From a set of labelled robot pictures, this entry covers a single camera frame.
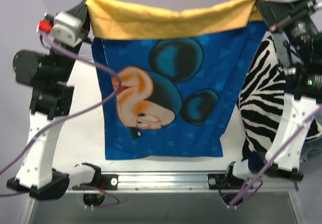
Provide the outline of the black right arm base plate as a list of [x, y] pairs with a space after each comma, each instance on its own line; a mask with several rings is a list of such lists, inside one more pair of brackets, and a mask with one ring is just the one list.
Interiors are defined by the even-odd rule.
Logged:
[[225, 174], [208, 174], [207, 180], [210, 190], [238, 190], [245, 182], [235, 176], [226, 177]]

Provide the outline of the aluminium front rail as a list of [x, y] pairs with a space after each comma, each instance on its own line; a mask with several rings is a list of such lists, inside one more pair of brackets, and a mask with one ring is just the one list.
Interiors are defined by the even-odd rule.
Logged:
[[[20, 185], [30, 188], [30, 192], [35, 194], [38, 199], [59, 199], [67, 190], [72, 190], [74, 186], [92, 183], [98, 180], [103, 174], [117, 174], [118, 188], [117, 190], [140, 190], [140, 189], [209, 189], [208, 174], [225, 174], [224, 172], [129, 172], [129, 173], [107, 173], [101, 170], [93, 169], [89, 166], [77, 166], [69, 174], [51, 170], [45, 177], [41, 177], [31, 171], [27, 172], [26, 177], [20, 178]], [[251, 178], [243, 179], [245, 182], [241, 188], [251, 182]]]

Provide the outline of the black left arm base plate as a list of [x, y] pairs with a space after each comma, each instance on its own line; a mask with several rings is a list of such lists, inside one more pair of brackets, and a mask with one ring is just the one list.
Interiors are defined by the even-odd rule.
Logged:
[[85, 190], [85, 189], [101, 189], [101, 190], [117, 190], [119, 175], [117, 174], [103, 174], [98, 180], [88, 184], [81, 184], [74, 186], [72, 190]]

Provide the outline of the yellow pillowcase with blue lining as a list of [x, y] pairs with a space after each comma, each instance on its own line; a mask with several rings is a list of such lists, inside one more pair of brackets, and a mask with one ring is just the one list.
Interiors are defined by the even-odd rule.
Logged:
[[267, 31], [256, 2], [181, 12], [86, 0], [103, 98], [105, 158], [221, 157], [224, 134]]

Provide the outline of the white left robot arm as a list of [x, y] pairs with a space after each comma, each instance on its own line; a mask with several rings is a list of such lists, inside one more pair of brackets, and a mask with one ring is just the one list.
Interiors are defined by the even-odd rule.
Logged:
[[28, 143], [18, 158], [16, 176], [8, 179], [11, 195], [29, 194], [37, 200], [61, 198], [67, 189], [86, 185], [97, 189], [101, 169], [89, 163], [62, 173], [52, 166], [61, 128], [69, 115], [74, 88], [66, 83], [75, 60], [50, 48], [48, 54], [20, 50], [13, 59], [16, 82], [32, 88]]

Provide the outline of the grey green towel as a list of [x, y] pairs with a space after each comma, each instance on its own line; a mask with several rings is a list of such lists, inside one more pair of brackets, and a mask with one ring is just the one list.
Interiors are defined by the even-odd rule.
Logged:
[[[295, 52], [284, 33], [271, 34], [274, 43], [276, 56], [284, 68], [288, 68], [294, 63], [300, 63], [301, 59]], [[300, 159], [309, 159], [321, 154], [321, 113], [311, 123], [305, 143], [302, 147]]]

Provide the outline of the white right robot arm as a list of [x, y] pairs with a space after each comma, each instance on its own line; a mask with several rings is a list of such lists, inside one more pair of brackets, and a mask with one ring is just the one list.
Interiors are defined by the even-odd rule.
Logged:
[[245, 128], [242, 160], [223, 175], [228, 188], [257, 173], [301, 181], [301, 153], [321, 137], [321, 31], [316, 0], [256, 3], [270, 35], [247, 73], [237, 108]]

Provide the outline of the zebra striped blanket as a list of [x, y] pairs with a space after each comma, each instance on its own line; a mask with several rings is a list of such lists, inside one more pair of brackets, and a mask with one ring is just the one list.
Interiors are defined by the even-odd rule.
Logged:
[[279, 62], [272, 36], [262, 40], [239, 94], [237, 108], [245, 129], [242, 164], [298, 171], [300, 155], [311, 123], [321, 113], [318, 100], [288, 89], [285, 69]]

